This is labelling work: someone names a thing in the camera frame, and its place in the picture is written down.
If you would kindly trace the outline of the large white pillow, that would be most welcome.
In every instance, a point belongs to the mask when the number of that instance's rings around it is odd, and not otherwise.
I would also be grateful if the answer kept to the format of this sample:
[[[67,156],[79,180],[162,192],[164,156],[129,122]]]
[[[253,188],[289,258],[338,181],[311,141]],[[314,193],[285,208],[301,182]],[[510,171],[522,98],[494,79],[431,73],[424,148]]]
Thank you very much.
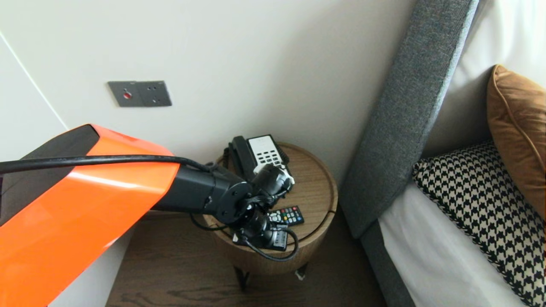
[[[546,89],[546,0],[479,0],[423,157],[491,139],[486,89],[497,64]]]

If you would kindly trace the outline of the black white houndstooth pillow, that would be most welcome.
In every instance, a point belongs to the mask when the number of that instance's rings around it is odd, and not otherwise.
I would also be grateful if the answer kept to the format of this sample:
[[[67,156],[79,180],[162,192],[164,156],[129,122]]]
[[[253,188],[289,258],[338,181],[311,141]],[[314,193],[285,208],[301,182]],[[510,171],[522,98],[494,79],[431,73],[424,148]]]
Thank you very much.
[[[546,307],[544,221],[513,182],[493,142],[420,159],[412,179],[527,307]]]

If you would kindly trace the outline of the round wooden bedside table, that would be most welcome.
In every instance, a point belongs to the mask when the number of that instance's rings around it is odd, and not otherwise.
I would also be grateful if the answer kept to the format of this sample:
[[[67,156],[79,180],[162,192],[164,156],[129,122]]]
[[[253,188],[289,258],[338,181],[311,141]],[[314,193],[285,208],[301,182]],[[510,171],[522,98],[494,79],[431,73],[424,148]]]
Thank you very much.
[[[293,190],[275,206],[276,209],[282,209],[292,206],[318,207],[332,209],[336,212],[338,204],[337,184],[333,175],[327,166],[308,150],[292,145],[286,142],[279,144],[280,148],[288,155],[288,168],[295,178]],[[300,267],[298,270],[306,272],[308,264]],[[249,272],[234,267],[238,287],[240,290],[247,289],[248,280],[251,277],[269,277],[272,275],[252,275]]]

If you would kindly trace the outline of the white bed sheet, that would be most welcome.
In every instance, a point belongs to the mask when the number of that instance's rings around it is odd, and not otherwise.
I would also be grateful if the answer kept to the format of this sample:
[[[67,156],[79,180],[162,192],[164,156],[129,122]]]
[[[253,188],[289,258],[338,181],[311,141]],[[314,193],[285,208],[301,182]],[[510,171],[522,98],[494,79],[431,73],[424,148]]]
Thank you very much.
[[[526,307],[480,248],[414,182],[378,221],[416,307]]]

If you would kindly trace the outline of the black TV remote control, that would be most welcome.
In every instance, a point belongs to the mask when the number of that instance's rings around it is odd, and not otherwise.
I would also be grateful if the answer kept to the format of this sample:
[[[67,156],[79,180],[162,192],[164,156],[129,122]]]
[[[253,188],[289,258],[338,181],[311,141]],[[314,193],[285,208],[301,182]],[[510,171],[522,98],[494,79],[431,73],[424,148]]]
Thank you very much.
[[[269,211],[267,216],[271,222],[288,227],[302,225],[305,222],[298,206]]]

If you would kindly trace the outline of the black and white telephone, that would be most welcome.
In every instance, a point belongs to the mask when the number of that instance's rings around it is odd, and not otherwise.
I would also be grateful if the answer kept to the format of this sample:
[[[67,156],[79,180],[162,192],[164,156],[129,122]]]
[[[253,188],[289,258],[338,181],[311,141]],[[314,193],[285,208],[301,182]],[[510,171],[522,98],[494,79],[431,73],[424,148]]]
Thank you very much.
[[[248,146],[251,148],[257,167],[254,169],[255,175],[261,170],[264,165],[273,165],[279,168],[290,179],[291,185],[295,184],[295,179],[288,168],[289,157],[275,142],[271,134],[253,137],[246,139]],[[231,156],[231,151],[228,144],[228,151]]]

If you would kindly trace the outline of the brown velvet cushion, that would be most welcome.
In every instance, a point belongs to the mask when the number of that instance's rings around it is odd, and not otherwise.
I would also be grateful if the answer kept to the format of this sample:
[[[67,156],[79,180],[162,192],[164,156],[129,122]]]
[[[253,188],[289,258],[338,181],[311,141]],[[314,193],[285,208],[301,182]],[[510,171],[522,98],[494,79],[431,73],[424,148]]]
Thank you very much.
[[[546,219],[546,89],[495,65],[486,86],[486,116],[495,146],[513,182]]]

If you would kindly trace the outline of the black telephone handset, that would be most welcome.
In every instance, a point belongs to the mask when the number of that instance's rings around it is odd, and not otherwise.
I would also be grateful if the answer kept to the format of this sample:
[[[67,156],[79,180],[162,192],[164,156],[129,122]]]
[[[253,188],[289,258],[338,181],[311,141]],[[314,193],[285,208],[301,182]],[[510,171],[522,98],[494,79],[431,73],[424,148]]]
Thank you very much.
[[[229,148],[237,175],[245,181],[252,181],[256,176],[254,169],[257,163],[247,140],[243,136],[236,136],[229,144]]]

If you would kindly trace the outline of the grey switch plate red dot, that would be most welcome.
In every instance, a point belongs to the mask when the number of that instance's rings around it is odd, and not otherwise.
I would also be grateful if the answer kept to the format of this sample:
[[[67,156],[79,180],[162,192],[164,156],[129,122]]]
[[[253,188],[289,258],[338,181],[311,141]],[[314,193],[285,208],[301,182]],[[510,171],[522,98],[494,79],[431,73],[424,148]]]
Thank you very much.
[[[142,107],[135,81],[108,81],[107,85],[119,107]]]

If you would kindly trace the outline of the grey fabric headboard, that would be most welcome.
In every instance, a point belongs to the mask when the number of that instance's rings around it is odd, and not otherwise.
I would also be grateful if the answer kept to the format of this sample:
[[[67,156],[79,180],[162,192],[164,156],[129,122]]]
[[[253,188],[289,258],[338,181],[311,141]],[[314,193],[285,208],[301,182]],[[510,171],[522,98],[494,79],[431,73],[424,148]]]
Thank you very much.
[[[456,70],[479,0],[417,0],[371,107],[339,201],[362,237],[404,190]]]

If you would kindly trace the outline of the plain grey wall switch plate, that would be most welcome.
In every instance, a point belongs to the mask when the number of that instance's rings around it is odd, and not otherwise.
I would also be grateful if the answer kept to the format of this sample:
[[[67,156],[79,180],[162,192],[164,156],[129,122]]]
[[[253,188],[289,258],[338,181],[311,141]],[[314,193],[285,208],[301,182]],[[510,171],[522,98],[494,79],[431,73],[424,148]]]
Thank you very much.
[[[165,81],[137,81],[135,85],[144,107],[172,106]]]

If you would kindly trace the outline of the wooden skirting board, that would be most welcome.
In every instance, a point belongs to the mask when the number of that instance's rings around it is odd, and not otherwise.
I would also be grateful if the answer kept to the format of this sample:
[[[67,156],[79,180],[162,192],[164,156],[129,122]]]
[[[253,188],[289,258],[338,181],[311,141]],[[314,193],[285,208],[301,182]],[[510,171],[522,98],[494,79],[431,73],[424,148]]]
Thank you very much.
[[[170,211],[156,211],[150,210],[144,214],[141,218],[143,221],[152,221],[152,220],[164,220],[172,218],[190,218],[188,213],[185,212],[170,212]]]

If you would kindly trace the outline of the grey fabric bed frame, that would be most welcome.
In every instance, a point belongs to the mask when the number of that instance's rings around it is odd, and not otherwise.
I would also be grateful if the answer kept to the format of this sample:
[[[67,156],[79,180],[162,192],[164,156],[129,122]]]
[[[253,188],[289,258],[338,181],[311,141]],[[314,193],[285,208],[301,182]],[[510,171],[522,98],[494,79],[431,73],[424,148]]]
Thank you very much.
[[[369,259],[372,271],[388,307],[416,307],[408,288],[386,250],[379,221],[360,237],[361,245]]]

